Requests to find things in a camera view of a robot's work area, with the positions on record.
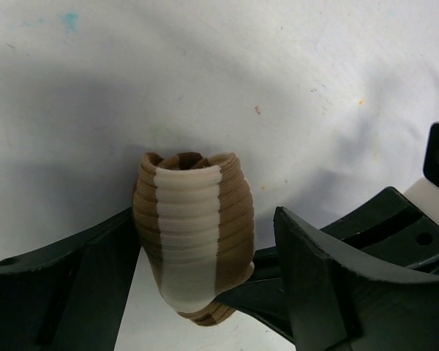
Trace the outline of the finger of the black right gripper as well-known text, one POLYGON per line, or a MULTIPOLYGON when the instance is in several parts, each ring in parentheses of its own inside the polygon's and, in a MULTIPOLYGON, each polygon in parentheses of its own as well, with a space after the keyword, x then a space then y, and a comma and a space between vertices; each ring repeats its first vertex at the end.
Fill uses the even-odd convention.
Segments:
MULTIPOLYGON (((392 187, 318 230, 388 263, 439 275, 439 226, 392 187)), ((258 250, 253 262, 253 275, 217 300, 294 343, 277 245, 258 250)))

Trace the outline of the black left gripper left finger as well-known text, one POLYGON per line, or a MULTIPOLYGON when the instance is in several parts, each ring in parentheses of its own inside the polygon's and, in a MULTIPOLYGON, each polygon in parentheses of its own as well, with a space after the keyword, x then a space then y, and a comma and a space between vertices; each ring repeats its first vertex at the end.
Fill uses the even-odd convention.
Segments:
POLYGON ((114 350, 140 241, 130 209, 0 261, 0 350, 114 350))

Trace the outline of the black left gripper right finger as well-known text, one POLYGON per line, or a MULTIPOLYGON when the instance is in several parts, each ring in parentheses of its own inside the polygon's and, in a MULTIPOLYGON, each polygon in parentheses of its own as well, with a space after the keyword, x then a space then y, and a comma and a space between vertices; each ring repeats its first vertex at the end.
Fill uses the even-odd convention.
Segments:
POLYGON ((283 207, 274 234, 297 350, 439 350, 439 275, 363 253, 283 207))

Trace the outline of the brown striped sock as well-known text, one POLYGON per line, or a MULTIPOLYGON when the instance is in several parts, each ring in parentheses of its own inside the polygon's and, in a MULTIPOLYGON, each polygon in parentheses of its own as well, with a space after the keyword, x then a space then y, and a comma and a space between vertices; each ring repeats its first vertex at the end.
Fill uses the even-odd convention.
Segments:
POLYGON ((163 300, 199 326, 229 318, 234 310, 218 295, 255 270, 254 207, 239 158, 144 154, 132 218, 163 300))

